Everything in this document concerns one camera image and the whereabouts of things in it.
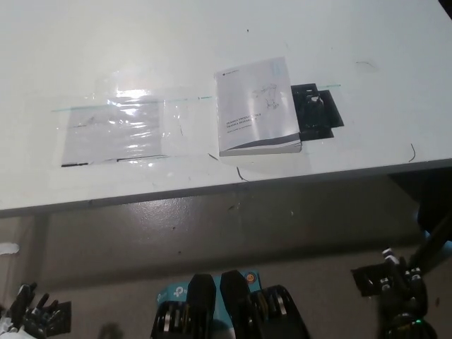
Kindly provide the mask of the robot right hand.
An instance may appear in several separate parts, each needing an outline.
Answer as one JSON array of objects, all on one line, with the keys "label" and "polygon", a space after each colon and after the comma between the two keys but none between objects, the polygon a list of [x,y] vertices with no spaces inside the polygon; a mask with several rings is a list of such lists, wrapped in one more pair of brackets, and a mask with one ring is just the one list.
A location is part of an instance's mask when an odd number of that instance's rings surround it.
[{"label": "robot right hand", "polygon": [[387,321],[396,317],[423,318],[428,310],[427,287],[418,267],[409,268],[392,248],[382,251],[383,277],[379,280],[379,311]]}]

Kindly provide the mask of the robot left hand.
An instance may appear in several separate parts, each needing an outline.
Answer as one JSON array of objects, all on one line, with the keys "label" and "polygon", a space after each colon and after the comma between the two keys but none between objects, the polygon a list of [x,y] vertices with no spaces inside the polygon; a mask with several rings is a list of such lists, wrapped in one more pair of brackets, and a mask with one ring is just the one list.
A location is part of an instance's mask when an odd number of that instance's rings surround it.
[{"label": "robot left hand", "polygon": [[1,307],[1,339],[47,338],[48,328],[61,316],[59,301],[47,305],[45,293],[33,306],[36,288],[36,282],[23,283],[10,307]]}]

